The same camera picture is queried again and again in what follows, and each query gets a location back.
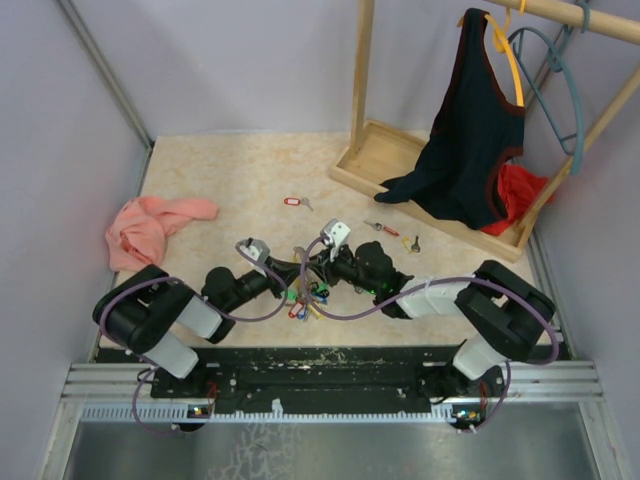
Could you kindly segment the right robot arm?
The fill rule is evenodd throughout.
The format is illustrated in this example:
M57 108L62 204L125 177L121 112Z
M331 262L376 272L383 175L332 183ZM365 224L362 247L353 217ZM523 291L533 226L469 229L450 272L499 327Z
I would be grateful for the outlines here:
M454 354L447 370L448 387L470 395L491 368L516 361L549 365L559 355L559 344L550 320L554 303L545 294L496 261L486 261L471 275L416 278L396 270L379 242L368 242L351 252L318 238L326 249L301 254L300 280L313 270L327 283L344 281L374 294L374 306L361 313L337 315L333 320L354 321L378 311L395 319L426 316L461 316L476 335Z

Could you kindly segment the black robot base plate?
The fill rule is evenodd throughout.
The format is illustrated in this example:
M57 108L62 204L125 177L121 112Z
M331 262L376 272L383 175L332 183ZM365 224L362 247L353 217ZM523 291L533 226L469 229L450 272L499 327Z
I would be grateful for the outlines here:
M159 372L151 396L200 398L216 414L358 417L430 414L448 401L458 424L480 424L507 382L492 367L477 380L454 369L453 346L199 348L185 379Z

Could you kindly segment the large keyring with coloured tags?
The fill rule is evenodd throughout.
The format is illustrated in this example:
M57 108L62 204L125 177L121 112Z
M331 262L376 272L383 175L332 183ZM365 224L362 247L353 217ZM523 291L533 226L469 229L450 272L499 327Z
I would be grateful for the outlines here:
M307 261L304 275L296 277L287 290L287 317L302 322L311 317L323 319L320 307L327 305L328 296L328 287L311 278L311 264Z

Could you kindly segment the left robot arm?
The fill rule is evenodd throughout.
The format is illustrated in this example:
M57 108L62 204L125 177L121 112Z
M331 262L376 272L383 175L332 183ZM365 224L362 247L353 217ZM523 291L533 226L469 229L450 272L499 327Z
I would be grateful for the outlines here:
M229 317L233 311L267 291L285 299L300 270L297 263L271 257L266 266L272 275L252 270L236 277L230 269L216 267L197 293L149 265L100 299L92 319L104 337L164 369L176 389L194 397L206 389L208 373L171 327L177 324L212 344L221 342L239 321Z

